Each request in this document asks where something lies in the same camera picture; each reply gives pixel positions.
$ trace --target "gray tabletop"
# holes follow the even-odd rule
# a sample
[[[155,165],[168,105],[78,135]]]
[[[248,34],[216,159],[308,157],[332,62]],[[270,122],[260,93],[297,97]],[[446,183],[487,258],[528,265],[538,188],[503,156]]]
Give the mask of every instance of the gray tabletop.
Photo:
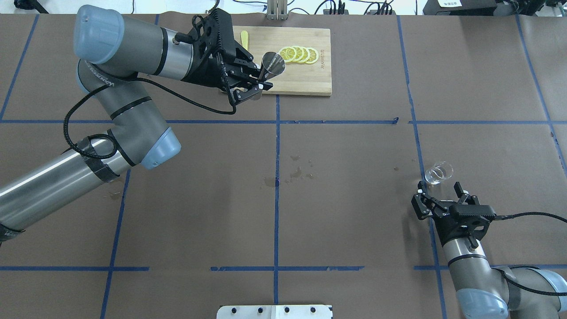
[[[139,18],[186,32],[191,16]],[[2,245],[4,317],[215,318],[220,305],[323,303],[335,318],[460,318],[445,256],[410,204],[424,169],[454,167],[435,195],[452,199],[460,181],[499,215],[567,217],[567,20],[233,19],[330,28],[332,96],[264,95],[221,116],[148,87],[181,153]],[[62,119],[83,96],[73,23],[0,15],[0,184],[67,148]],[[229,107],[216,89],[157,81]],[[93,99],[70,133],[110,126]],[[495,265],[567,276],[566,236],[524,217],[493,223],[483,245]]]

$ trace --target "white bracket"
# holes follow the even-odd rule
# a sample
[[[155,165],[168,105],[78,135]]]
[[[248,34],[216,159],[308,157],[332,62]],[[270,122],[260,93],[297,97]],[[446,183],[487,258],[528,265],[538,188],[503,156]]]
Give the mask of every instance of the white bracket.
[[[266,19],[287,20],[287,0],[268,0]]]
[[[330,305],[222,306],[217,319],[332,319]]]

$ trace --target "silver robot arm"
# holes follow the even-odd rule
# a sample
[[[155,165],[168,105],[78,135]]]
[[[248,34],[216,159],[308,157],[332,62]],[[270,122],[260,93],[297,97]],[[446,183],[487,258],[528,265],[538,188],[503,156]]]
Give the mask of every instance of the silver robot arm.
[[[491,267],[481,239],[497,216],[455,183],[459,200],[438,200],[418,185],[412,205],[420,220],[432,218],[451,272],[461,310],[468,319],[558,319],[567,310],[567,282],[531,266]]]
[[[217,111],[222,114],[258,98],[272,87],[267,79],[283,72],[285,63],[275,53],[267,53],[260,68],[252,62],[234,40],[228,13],[215,9],[192,24],[183,34],[113,10],[79,9],[77,80],[115,126],[70,143],[59,157],[0,188],[0,244],[131,167],[152,169],[178,154],[179,141],[140,83],[151,81],[137,78],[138,72],[218,87],[232,105],[232,111]]]

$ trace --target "yellow knife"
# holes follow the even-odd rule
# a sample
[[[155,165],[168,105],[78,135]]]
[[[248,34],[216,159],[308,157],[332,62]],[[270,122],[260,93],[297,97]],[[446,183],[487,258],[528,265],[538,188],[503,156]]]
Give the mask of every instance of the yellow knife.
[[[242,31],[240,33],[240,40],[242,41],[242,47],[248,51],[248,31]]]

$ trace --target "clear glass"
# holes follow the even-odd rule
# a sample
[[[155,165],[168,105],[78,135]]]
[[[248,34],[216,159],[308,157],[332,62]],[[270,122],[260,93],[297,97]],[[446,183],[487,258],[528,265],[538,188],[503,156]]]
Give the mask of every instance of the clear glass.
[[[446,161],[437,162],[425,171],[425,180],[431,184],[439,184],[453,176],[453,167]]]

